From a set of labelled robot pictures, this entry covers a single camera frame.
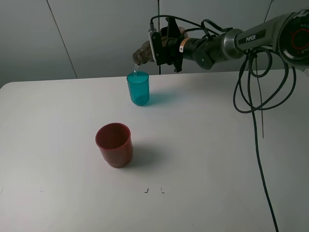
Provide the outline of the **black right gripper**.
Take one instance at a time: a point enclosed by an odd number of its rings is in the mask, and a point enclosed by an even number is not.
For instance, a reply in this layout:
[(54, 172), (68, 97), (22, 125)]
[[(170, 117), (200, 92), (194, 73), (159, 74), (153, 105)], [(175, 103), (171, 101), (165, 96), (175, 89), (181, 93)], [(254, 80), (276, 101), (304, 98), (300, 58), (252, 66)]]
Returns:
[(180, 29), (173, 17), (166, 17), (167, 41), (165, 43), (166, 63), (174, 66), (174, 72), (182, 71), (183, 59), (195, 61), (198, 65), (208, 64), (208, 39), (181, 37)]

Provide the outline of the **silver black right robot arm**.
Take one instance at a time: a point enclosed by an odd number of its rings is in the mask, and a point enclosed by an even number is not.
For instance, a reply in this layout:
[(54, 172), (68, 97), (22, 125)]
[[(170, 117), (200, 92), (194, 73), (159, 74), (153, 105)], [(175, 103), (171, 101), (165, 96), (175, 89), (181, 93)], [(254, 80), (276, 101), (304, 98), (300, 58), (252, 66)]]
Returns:
[(164, 46), (165, 61), (182, 70), (183, 59), (209, 70), (216, 63), (239, 59), (250, 51), (271, 47), (291, 66), (309, 66), (309, 10), (283, 14), (246, 31), (222, 28), (205, 19), (200, 25), (202, 39), (186, 38), (177, 31)]

